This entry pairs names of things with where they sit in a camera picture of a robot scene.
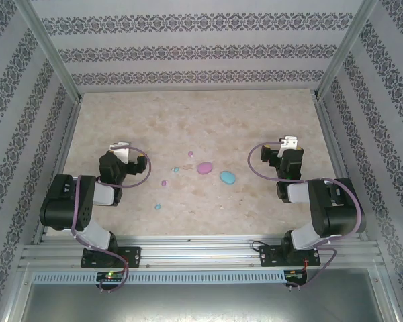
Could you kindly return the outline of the left circuit board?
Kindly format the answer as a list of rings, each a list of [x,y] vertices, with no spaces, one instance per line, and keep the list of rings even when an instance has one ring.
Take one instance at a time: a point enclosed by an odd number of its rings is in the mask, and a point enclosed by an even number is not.
[[[123,272],[98,272],[96,276],[97,282],[121,282],[124,277]]]

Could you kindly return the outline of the metal sheet panel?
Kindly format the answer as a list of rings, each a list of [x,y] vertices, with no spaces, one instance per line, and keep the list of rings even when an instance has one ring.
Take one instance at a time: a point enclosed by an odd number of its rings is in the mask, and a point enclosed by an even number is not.
[[[282,284],[33,285],[22,322],[384,322],[364,270],[329,270],[306,288]]]

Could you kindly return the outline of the right aluminium side rail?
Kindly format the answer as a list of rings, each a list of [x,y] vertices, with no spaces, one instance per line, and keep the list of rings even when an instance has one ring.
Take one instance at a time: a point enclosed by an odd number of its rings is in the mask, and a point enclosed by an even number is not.
[[[324,103],[318,99],[313,99],[313,103],[331,163],[329,167],[324,166],[318,173],[328,178],[349,178],[349,171],[343,162],[340,144],[334,134],[326,107]]]

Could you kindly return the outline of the aluminium side rail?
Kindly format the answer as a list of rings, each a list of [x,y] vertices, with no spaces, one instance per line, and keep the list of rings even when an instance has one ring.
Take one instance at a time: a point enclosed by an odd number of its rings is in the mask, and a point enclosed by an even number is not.
[[[71,114],[69,115],[68,121],[66,123],[66,131],[64,132],[62,141],[61,141],[61,146],[58,155],[56,156],[56,162],[54,163],[54,170],[50,176],[50,181],[48,185],[46,186],[46,193],[48,193],[48,190],[52,184],[52,181],[54,180],[54,177],[57,174],[62,174],[65,164],[66,164],[66,159],[69,154],[71,142],[73,139],[73,135],[75,132],[79,112],[81,109],[81,105],[83,102],[83,98],[80,98],[73,107],[73,110]],[[38,219],[36,223],[36,227],[34,229],[34,234],[32,236],[31,244],[40,244],[42,241],[44,232],[46,228],[43,224],[40,223],[40,220]]]
[[[334,134],[326,107],[324,103],[318,99],[313,99],[313,103],[331,163],[329,167],[324,166],[318,173],[328,178],[349,178],[349,171],[343,162],[340,144]]]

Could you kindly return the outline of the left aluminium side rail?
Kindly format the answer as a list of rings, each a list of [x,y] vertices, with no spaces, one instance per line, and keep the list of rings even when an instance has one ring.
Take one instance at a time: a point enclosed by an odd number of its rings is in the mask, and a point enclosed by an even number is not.
[[[81,105],[83,102],[83,98],[80,98],[73,107],[73,110],[71,114],[69,115],[68,121],[66,123],[66,131],[64,132],[62,141],[61,141],[61,146],[58,155],[56,156],[56,162],[54,163],[54,170],[50,176],[50,181],[48,185],[46,186],[46,193],[48,193],[48,190],[52,184],[52,181],[54,180],[54,177],[57,174],[62,174],[65,164],[66,164],[66,159],[69,154],[71,142],[73,139],[73,135],[75,132],[79,112],[81,109]],[[34,234],[32,236],[31,244],[40,244],[42,241],[44,232],[46,228],[43,224],[40,223],[40,220],[38,219],[36,223],[36,227],[34,229]]]

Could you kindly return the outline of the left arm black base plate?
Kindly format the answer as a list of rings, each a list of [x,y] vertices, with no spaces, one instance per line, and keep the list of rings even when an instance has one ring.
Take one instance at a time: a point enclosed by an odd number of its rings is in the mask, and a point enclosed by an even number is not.
[[[125,259],[129,268],[138,268],[141,259],[140,247],[119,247],[118,256]],[[124,263],[104,252],[83,249],[81,268],[123,268]]]

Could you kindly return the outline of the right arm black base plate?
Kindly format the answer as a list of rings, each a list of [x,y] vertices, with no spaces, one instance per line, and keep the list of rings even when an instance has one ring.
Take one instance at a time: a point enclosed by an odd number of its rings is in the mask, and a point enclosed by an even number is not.
[[[313,249],[295,250],[277,245],[262,245],[259,248],[260,262],[262,267],[309,267],[320,266],[319,253]]]

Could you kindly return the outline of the right aluminium frame post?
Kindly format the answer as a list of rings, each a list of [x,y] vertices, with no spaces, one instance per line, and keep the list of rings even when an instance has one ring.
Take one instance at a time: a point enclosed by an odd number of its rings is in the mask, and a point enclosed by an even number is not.
[[[379,0],[362,0],[352,22],[349,25],[348,30],[345,33],[344,38],[339,44],[334,56],[328,65],[318,88],[311,91],[314,102],[318,102],[325,96],[330,84],[333,82],[335,76],[339,72],[342,63],[345,61],[349,51],[353,47],[359,33],[361,32],[365,22],[369,19],[374,7]]]

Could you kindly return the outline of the aluminium frame post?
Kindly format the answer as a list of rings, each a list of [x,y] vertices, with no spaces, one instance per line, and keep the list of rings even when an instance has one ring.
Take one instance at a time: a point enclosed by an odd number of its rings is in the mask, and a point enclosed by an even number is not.
[[[73,101],[80,102],[82,94],[79,92],[70,72],[66,68],[56,46],[49,36],[42,20],[39,18],[30,0],[13,0],[24,21],[35,36],[43,53],[57,73],[66,92]]]
[[[311,91],[314,102],[318,102],[325,96],[330,84],[333,82],[335,76],[339,72],[342,63],[345,61],[349,51],[353,47],[359,33],[361,32],[365,22],[369,19],[374,7],[379,0],[362,0],[352,22],[349,25],[348,30],[345,33],[344,38],[339,44],[334,56],[328,65],[318,88]]]

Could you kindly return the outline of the aluminium mounting rail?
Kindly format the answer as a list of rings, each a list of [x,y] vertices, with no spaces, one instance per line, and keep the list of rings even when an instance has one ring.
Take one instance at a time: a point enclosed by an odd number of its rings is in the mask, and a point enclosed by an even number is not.
[[[121,246],[141,248],[141,270],[250,270],[260,268],[257,242],[279,244],[279,235],[119,236]],[[331,269],[384,266],[375,241],[359,236],[334,241]],[[71,237],[47,235],[40,244],[25,245],[17,267],[32,271],[80,270],[83,248]]]

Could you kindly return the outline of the left aluminium frame post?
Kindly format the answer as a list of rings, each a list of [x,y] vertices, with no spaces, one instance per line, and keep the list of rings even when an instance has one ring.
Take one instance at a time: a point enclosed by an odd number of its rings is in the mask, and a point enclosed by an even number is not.
[[[56,46],[49,36],[42,20],[39,18],[30,0],[13,0],[24,21],[35,36],[43,53],[57,73],[66,92],[73,101],[80,102],[82,94],[79,92],[70,72],[66,68]]]

